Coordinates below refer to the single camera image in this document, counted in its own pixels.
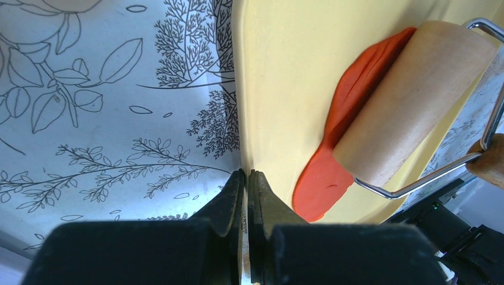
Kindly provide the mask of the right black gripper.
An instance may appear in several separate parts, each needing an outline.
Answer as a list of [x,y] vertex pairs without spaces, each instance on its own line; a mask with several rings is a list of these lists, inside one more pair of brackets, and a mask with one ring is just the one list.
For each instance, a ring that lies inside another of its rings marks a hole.
[[443,255],[455,284],[503,284],[503,233],[485,225],[470,226],[445,207],[466,185],[454,179],[429,196],[388,218],[388,223],[416,226]]

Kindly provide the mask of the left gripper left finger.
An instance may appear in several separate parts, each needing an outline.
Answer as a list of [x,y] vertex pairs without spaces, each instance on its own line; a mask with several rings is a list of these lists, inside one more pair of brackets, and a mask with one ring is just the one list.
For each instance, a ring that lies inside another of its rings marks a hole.
[[244,172],[185,220],[66,223],[24,284],[240,284]]

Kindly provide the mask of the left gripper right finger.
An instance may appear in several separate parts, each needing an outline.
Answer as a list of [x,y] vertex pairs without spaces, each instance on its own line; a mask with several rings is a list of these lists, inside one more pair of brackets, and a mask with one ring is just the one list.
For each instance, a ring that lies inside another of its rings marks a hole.
[[429,240],[403,224],[310,224],[271,189],[247,182],[251,281],[259,284],[444,284]]

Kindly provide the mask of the red dough ball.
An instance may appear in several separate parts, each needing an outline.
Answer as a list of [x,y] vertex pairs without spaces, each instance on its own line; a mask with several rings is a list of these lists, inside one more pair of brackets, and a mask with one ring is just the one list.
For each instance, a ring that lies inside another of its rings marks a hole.
[[342,74],[322,141],[301,172],[292,195],[292,207],[305,221],[324,217],[353,184],[352,175],[333,158],[333,149],[416,30],[408,27],[368,47]]

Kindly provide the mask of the wooden dough roller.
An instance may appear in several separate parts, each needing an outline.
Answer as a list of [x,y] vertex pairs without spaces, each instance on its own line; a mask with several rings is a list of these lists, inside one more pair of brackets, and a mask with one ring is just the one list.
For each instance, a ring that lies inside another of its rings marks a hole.
[[396,190],[385,185],[461,98],[495,56],[489,36],[503,40],[503,28],[486,18],[463,25],[423,22],[367,103],[333,149],[354,182],[395,200],[467,166],[489,149],[500,116],[498,98],[480,140],[481,150]]

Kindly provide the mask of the yellow tray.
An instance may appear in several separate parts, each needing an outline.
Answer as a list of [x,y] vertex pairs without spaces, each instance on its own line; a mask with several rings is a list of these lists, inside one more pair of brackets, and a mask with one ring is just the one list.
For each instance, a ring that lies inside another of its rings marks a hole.
[[503,25],[502,1],[234,1],[241,162],[286,204],[318,148],[336,85],[374,43],[426,20]]

